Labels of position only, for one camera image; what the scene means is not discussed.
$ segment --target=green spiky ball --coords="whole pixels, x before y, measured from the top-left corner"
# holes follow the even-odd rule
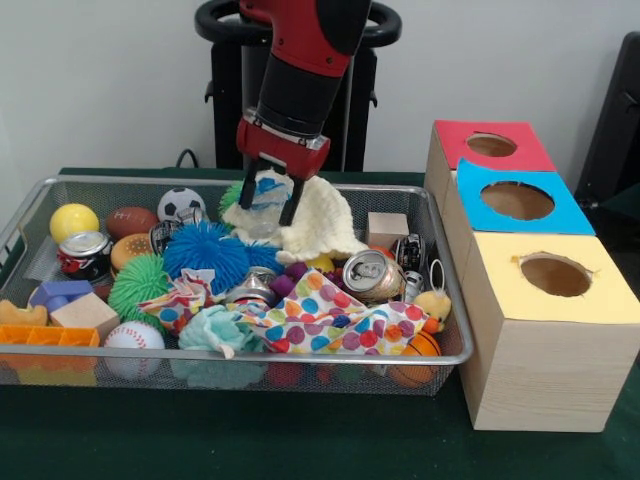
[[[168,276],[164,271],[162,257],[141,255],[127,263],[116,277],[109,295],[109,306],[120,315],[122,322],[137,320],[164,334],[165,329],[160,320],[141,312],[138,303],[154,299],[168,291]]]
[[[220,199],[220,203],[218,204],[218,215],[220,218],[220,222],[224,223],[222,220],[222,216],[225,214],[227,210],[240,200],[240,193],[242,192],[242,182],[234,182],[222,195]],[[229,225],[225,223],[225,226],[229,230],[233,230],[233,225]]]

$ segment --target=cream knitted cloth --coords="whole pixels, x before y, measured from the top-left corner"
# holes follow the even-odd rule
[[[291,191],[293,182],[290,178],[270,170],[258,174],[257,180],[265,177],[284,183]],[[250,232],[260,224],[278,225],[280,212],[281,205],[261,210],[243,210],[234,203],[222,219],[236,227],[232,234],[245,243],[257,241],[282,248],[277,259],[284,264],[311,260],[322,253],[331,258],[343,259],[368,248],[355,236],[347,200],[333,185],[320,177],[312,177],[305,183],[290,227],[278,226],[267,238],[251,236]]]

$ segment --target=red box lid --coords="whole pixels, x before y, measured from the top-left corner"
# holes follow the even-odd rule
[[[436,120],[435,127],[451,170],[465,158],[494,170],[556,171],[529,123]]]

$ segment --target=basketball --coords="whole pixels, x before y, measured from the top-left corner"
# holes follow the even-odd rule
[[[440,346],[436,339],[424,330],[421,330],[402,351],[402,355],[438,357],[442,355],[442,351],[440,350]],[[388,375],[398,385],[408,388],[418,388],[433,380],[437,371],[438,367],[431,365],[392,365],[389,367]]]

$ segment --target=blue spiky ball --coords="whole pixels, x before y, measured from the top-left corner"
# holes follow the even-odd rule
[[[245,248],[249,256],[249,265],[252,267],[270,268],[278,275],[284,272],[284,266],[276,260],[276,253],[278,253],[280,249],[258,243],[247,245]]]
[[[213,269],[215,295],[238,285],[249,271],[249,255],[246,245],[228,234],[228,229],[219,223],[200,222],[181,228],[164,252],[166,272],[177,278],[183,268]]]

